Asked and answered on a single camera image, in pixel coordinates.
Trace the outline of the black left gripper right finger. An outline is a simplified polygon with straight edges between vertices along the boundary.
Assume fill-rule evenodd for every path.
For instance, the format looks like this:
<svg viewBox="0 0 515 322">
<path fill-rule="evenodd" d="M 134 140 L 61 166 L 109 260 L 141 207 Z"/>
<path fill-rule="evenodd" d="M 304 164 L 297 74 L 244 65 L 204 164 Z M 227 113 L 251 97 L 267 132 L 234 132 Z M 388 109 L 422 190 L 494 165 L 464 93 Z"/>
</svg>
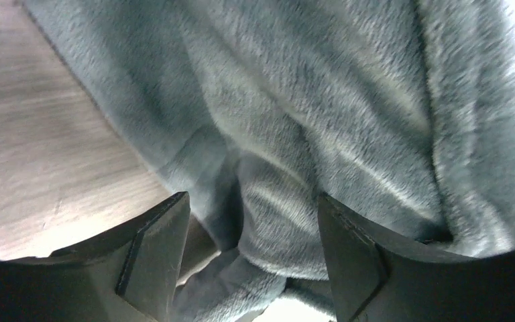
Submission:
<svg viewBox="0 0 515 322">
<path fill-rule="evenodd" d="M 318 223 L 338 321 L 515 321 L 515 250 L 446 252 L 325 194 Z"/>
</svg>

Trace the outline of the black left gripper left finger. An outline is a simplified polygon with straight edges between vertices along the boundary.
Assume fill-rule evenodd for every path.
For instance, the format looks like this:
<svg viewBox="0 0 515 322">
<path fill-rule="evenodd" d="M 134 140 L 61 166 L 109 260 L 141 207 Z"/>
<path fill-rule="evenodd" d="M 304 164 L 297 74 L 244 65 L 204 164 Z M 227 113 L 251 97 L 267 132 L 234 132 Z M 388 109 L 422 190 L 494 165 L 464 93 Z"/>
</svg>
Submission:
<svg viewBox="0 0 515 322">
<path fill-rule="evenodd" d="M 0 321 L 168 321 L 189 216 L 179 192 L 48 257 L 0 261 Z"/>
</svg>

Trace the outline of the grey plush pillowcase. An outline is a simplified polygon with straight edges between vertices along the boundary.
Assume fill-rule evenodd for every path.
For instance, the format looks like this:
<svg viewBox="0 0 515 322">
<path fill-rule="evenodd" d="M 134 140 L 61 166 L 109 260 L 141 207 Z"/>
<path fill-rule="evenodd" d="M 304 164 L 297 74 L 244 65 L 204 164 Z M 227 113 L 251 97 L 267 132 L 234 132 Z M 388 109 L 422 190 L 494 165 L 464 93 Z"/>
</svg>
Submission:
<svg viewBox="0 0 515 322">
<path fill-rule="evenodd" d="M 317 197 L 442 250 L 515 249 L 515 1 L 27 1 L 220 250 L 172 321 L 326 280 Z"/>
</svg>

